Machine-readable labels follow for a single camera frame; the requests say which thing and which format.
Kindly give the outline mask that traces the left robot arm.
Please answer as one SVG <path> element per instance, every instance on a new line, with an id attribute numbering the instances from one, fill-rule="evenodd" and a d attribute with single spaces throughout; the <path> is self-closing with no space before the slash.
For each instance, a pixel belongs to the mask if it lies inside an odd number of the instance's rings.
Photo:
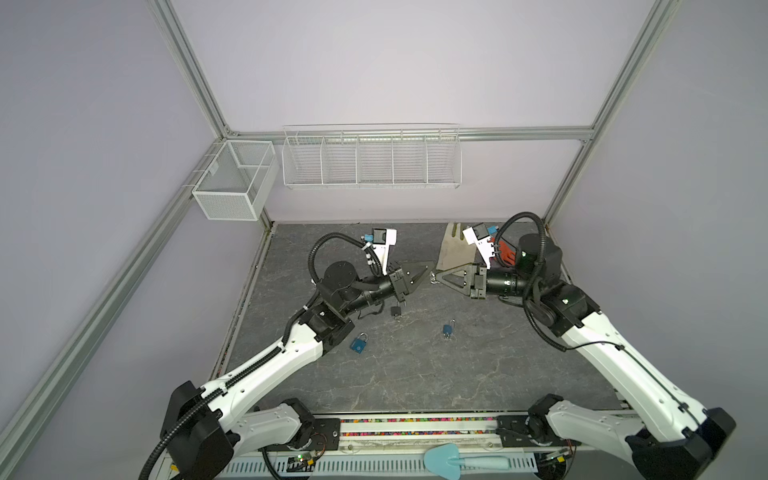
<path id="1" fill-rule="evenodd" d="M 337 261 L 319 274 L 316 256 L 326 243 L 341 240 L 362 251 L 371 270 L 362 278 L 348 261 Z M 375 237 L 355 239 L 331 232 L 311 247 L 307 268 L 315 290 L 287 321 L 282 336 L 234 370 L 195 386 L 187 381 L 169 400 L 160 439 L 142 466 L 150 477 L 169 454 L 180 479 L 213 479 L 240 453 L 272 445 L 310 442 L 315 421 L 304 404 L 289 399 L 246 421 L 249 411 L 292 374 L 319 360 L 351 333 L 352 315 L 389 298 L 402 302 L 434 270 L 433 261 L 405 262 L 389 268 Z"/>

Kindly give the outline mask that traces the small blue padlock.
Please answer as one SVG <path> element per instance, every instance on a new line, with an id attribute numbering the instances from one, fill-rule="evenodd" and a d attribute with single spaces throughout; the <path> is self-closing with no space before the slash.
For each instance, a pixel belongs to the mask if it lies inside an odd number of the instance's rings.
<path id="1" fill-rule="evenodd" d="M 442 328 L 442 335 L 443 335 L 443 337 L 445 339 L 451 339 L 453 337 L 453 335 L 454 335 L 454 330 L 455 330 L 455 322 L 454 321 L 451 321 L 451 322 L 449 322 L 447 324 L 444 324 L 443 328 Z"/>

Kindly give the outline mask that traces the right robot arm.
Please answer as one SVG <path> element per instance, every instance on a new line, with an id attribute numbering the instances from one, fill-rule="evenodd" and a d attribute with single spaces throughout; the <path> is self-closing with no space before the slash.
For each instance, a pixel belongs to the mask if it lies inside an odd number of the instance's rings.
<path id="1" fill-rule="evenodd" d="M 562 273 L 562 249 L 532 212 L 499 227 L 483 223 L 443 247 L 433 279 L 472 299 L 516 299 L 535 333 L 562 353 L 582 355 L 633 409 L 629 417 L 579 407 L 556 394 L 526 420 L 498 423 L 502 437 L 545 446 L 582 444 L 633 465 L 645 479 L 697 479 L 736 428 L 722 408 L 707 408 L 654 367 L 619 333 L 598 303 Z"/>

